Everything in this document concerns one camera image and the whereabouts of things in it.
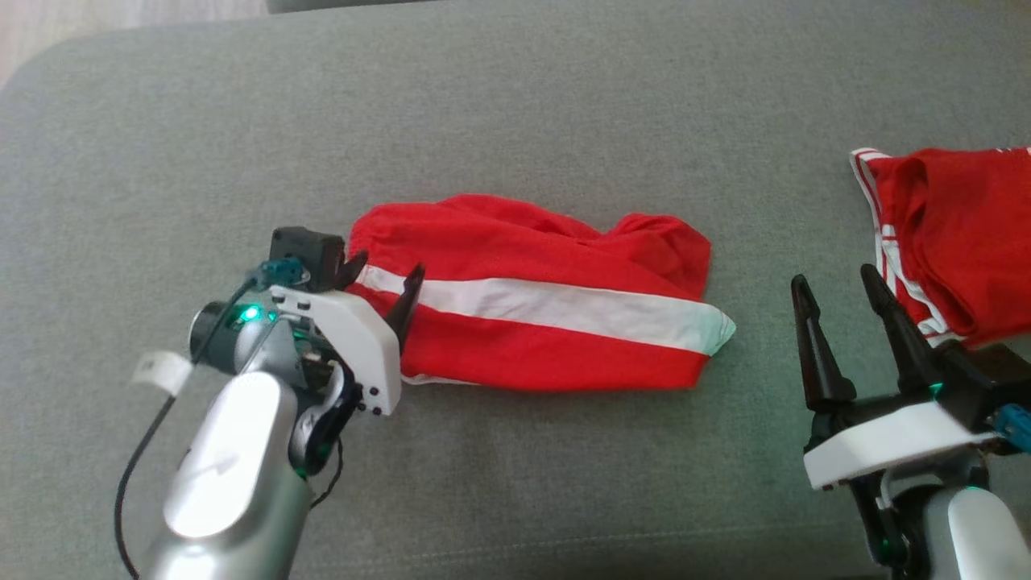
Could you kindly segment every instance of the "white plastic bracket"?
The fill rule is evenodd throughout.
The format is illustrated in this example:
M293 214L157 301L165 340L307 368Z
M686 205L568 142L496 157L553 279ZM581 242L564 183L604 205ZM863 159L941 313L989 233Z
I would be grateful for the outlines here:
M850 428L803 457L813 489L997 439L972 434L935 402L910 405Z
M367 409L394 412L401 400L401 351L397 335L371 305L338 289L309 295L273 285L269 293L281 312L314 323L364 387Z

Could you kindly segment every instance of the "black cable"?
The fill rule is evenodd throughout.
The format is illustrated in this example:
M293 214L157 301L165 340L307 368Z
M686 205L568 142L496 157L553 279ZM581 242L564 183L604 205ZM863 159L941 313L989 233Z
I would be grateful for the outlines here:
M154 434L161 427L161 422L165 420L165 415L168 415L168 411L172 408L173 403L175 403L175 397L168 396L165 404L158 411L158 415L151 422L151 427L143 434L143 439L139 440L139 445L132 452L129 463L126 464L126 470L122 473L122 480L119 481L119 492L114 497L114 542L119 545L119 555L122 556L122 564L125 565L126 571L133 580L138 580L139 572L136 571L136 567L132 564L132 558L129 557L125 536L122 534L122 506L126 500L126 487L129 485L129 477L132 475L132 471L136 469L136 464L139 462L140 456L143 455L143 450L151 443L151 439L154 438Z
M336 472L333 473L333 478L329 480L329 485L326 487L326 491L322 492L322 496L315 498L314 502L311 502L311 510L315 509L315 506L322 504L324 500L329 498L329 494L333 491L333 487L336 485L336 481L340 479L340 473L343 472L343 443L340 438L336 438Z
M190 355L190 364L194 367L200 361L204 351L207 350L208 345L211 344L211 339L214 338L215 332L226 323L226 319L229 317L229 313L236 306L236 303L240 302L240 299L247 294L248 289L255 286L258 281L254 277L248 277L240 286L233 293L232 298L226 303L226 308L219 313L219 319L211 327L211 331L207 334L207 337L200 344L200 347ZM154 417L154 421L151 422L151 427L147 428L146 433L143 434L143 439L139 440L139 444L136 445L136 449L132 452L132 456L129 457L129 463L126 464L126 469L122 472L122 479L119 481L118 493L114 496L114 543L119 547L119 556L122 557L122 564L126 568L126 572L129 573L129 577L133 580L139 579L139 572L136 567L132 564L132 558L129 557L129 550L126 548L125 535L122 531L122 509L126 501L126 488L129 486L129 478L132 477L133 470L136 469L136 464L139 463L139 458L143 455L143 450L146 446L151 444L151 440L154 439L154 434L158 432L158 428L161 427L161 422L165 420L165 416L172 409L172 405L175 403L175 396L168 396L165 400L165 404L161 406L161 410Z

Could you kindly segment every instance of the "folded red garment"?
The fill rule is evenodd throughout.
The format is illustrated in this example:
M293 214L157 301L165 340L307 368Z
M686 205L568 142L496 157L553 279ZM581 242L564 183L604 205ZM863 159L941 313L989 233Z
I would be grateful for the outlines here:
M702 304L709 242L669 215L600 233L530 203L459 195L373 208L348 292L386 313L426 266L401 370L409 382L532 391L693 386L734 323Z
M931 344L1031 331L1031 147L852 152L876 264Z

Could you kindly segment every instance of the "green led light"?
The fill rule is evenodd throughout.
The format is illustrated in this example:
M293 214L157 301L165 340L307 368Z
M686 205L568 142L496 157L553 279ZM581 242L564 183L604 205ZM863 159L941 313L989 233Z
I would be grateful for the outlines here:
M243 311L243 314L240 315L240 320L243 320L244 322L250 322L258 318L259 316L261 316L261 309L259 309L258 307L251 307L247 310Z

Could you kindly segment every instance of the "gray fabric surface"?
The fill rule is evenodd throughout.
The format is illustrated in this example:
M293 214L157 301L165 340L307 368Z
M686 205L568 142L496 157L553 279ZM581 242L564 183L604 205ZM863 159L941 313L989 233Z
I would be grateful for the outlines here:
M738 333L694 391L407 389L395 417L345 433L344 478L309 518L296 578L871 572L847 493L811 491L802 469L788 281L809 276L860 390L891 390L846 152L1031 144L1028 16L474 0L45 53L0 94L0 577L122 575L114 486L161 404L129 373L144 349L185 349L193 314L273 227L345 233L376 203L462 191L600 228L684 217L712 242L706 299ZM225 380L196 375L145 454L126 506L134 554ZM1024 521L1029 474L1027 458L994 465Z

